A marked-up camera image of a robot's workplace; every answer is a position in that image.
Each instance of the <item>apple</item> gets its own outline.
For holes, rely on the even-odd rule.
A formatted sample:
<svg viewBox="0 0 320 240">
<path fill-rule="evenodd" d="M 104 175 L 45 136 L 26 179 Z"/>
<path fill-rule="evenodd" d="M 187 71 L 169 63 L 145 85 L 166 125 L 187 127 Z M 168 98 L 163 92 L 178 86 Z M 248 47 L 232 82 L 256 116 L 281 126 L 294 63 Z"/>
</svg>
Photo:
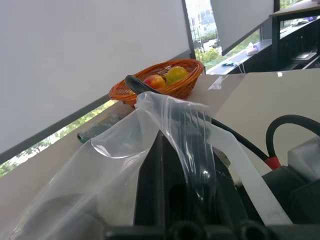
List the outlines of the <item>apple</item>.
<svg viewBox="0 0 320 240">
<path fill-rule="evenodd" d="M 166 86 L 164 78 L 160 75 L 150 75 L 144 80 L 144 83 L 153 89 L 160 89 Z"/>
<path fill-rule="evenodd" d="M 166 84 L 172 84 L 176 81 L 183 79 L 185 76 L 188 75 L 189 72 L 184 67 L 174 66 L 168 71 L 167 75 L 165 76 Z"/>
</svg>

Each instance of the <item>black handle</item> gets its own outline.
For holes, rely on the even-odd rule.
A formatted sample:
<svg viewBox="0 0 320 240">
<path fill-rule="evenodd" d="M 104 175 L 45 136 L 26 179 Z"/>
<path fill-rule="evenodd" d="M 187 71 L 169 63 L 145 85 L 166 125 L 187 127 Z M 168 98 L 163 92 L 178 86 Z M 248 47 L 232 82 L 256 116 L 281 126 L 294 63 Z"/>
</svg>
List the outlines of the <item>black handle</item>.
<svg viewBox="0 0 320 240">
<path fill-rule="evenodd" d="M 142 94 L 144 92 L 162 94 L 161 92 L 145 84 L 143 81 L 140 81 L 137 77 L 133 75 L 126 76 L 124 82 L 137 95 Z"/>
</svg>

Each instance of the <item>wicker basket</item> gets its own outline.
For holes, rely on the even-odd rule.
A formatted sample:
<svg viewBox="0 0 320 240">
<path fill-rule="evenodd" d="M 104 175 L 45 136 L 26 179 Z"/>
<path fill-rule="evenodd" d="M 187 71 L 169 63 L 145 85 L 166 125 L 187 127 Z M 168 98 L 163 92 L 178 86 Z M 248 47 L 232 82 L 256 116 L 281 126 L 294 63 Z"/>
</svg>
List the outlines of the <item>wicker basket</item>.
<svg viewBox="0 0 320 240">
<path fill-rule="evenodd" d="M 189 75 L 179 81 L 171 83 L 157 90 L 162 92 L 163 94 L 170 95 L 178 99 L 187 99 L 191 95 L 192 89 L 195 87 L 198 77 L 204 70 L 204 66 L 198 60 L 180 59 L 166 61 L 150 66 L 136 73 L 134 76 L 136 76 L 141 81 L 144 81 L 148 76 L 155 74 L 164 77 L 168 73 L 170 68 L 174 66 L 184 67 L 189 72 Z M 137 95 L 134 94 L 126 86 L 125 80 L 122 80 L 121 82 L 114 85 L 111 88 L 109 95 L 111 99 L 122 101 L 125 104 L 129 104 L 131 106 L 133 106 L 137 101 Z"/>
</svg>

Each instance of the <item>green foliage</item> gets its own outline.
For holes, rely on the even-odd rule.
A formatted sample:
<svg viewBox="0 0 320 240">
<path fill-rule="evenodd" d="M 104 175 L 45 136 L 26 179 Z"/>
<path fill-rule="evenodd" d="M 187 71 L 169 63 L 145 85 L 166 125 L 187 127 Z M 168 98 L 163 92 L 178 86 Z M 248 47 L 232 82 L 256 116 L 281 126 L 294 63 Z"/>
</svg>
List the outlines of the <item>green foliage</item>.
<svg viewBox="0 0 320 240">
<path fill-rule="evenodd" d="M 6 161 L 5 163 L 0 165 L 0 178 L 6 175 L 8 172 L 15 169 L 19 164 L 13 161 Z"/>
<path fill-rule="evenodd" d="M 82 124 L 88 122 L 90 119 L 93 117 L 97 116 L 98 114 L 102 113 L 104 110 L 115 104 L 117 101 L 116 100 L 110 100 L 106 102 L 105 104 L 97 107 L 96 109 L 92 110 L 91 112 L 87 113 L 86 115 L 80 117 L 79 119 L 73 121 L 69 125 L 65 126 L 61 131 L 56 132 L 54 135 L 56 138 L 63 138 L 67 134 L 71 133 L 73 130 L 77 129 L 80 127 Z"/>
<path fill-rule="evenodd" d="M 79 119 L 75 120 L 74 122 L 70 123 L 69 125 L 65 126 L 63 129 L 59 130 L 58 132 L 54 133 L 54 136 L 58 139 L 63 138 L 65 135 L 71 133 L 73 130 L 80 127 L 85 122 L 89 121 L 93 117 L 97 116 L 101 112 L 103 112 L 105 109 L 109 108 L 113 104 L 115 104 L 116 100 L 109 100 L 105 104 L 97 107 L 96 109 L 92 110 L 91 112 L 87 113 L 86 115 L 80 117 Z M 37 144 L 33 145 L 32 147 L 29 147 L 27 150 L 24 150 L 23 152 L 19 153 L 16 157 L 25 157 L 30 158 L 34 154 L 40 153 L 43 149 L 50 146 L 52 143 L 50 141 L 50 136 L 43 139 L 42 141 L 38 142 Z M 8 172 L 12 171 L 14 168 L 16 168 L 20 163 L 17 163 L 13 160 L 6 161 L 5 163 L 0 165 L 0 177 L 4 176 Z"/>
<path fill-rule="evenodd" d="M 214 47 L 207 52 L 202 52 L 200 49 L 195 50 L 195 57 L 196 59 L 200 60 L 204 65 L 205 68 L 208 70 L 219 63 L 223 62 L 224 60 L 232 57 L 233 55 L 241 52 L 242 50 L 246 49 L 249 43 L 257 43 L 260 41 L 260 30 L 258 29 L 245 40 L 243 40 L 239 45 L 233 48 L 230 52 L 228 52 L 225 56 L 221 56 L 218 51 L 218 47 Z"/>
<path fill-rule="evenodd" d="M 200 49 L 201 48 L 201 43 L 196 41 L 196 40 L 194 40 L 193 41 L 193 47 L 194 47 L 194 49 Z"/>
<path fill-rule="evenodd" d="M 218 50 L 216 48 L 211 48 L 209 51 L 207 51 L 203 56 L 204 62 L 210 62 L 216 59 L 219 56 Z"/>
<path fill-rule="evenodd" d="M 50 146 L 50 139 L 47 137 L 43 139 L 42 141 L 36 143 L 35 145 L 29 147 L 27 150 L 24 150 L 23 152 L 19 153 L 16 157 L 20 158 L 22 156 L 32 155 L 32 154 L 38 154 L 41 152 L 42 149 Z"/>
<path fill-rule="evenodd" d="M 204 44 L 216 38 L 217 38 L 217 32 L 210 31 L 206 35 L 196 38 L 194 41 Z"/>
<path fill-rule="evenodd" d="M 286 9 L 287 7 L 301 1 L 302 0 L 280 0 L 280 9 Z"/>
</svg>

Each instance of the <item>beige desk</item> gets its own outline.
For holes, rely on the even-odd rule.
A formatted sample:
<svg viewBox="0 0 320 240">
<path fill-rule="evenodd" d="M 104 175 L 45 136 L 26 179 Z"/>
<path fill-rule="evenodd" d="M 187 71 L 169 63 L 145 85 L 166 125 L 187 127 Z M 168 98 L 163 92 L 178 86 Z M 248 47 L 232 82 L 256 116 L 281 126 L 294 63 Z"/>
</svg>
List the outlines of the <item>beige desk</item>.
<svg viewBox="0 0 320 240">
<path fill-rule="evenodd" d="M 191 101 L 209 106 L 211 117 L 233 128 L 267 153 L 265 137 L 276 118 L 295 114 L 320 122 L 320 70 L 294 70 L 229 75 L 216 89 L 208 90 L 219 76 L 199 80 Z M 280 162 L 287 164 L 290 149 L 314 136 L 293 124 L 280 126 L 274 135 L 274 147 Z M 245 149 L 261 174 L 270 171 L 257 156 Z"/>
<path fill-rule="evenodd" d="M 318 1 L 303 0 L 285 9 L 274 12 L 270 17 L 285 16 L 319 9 L 320 4 L 318 4 Z"/>
</svg>

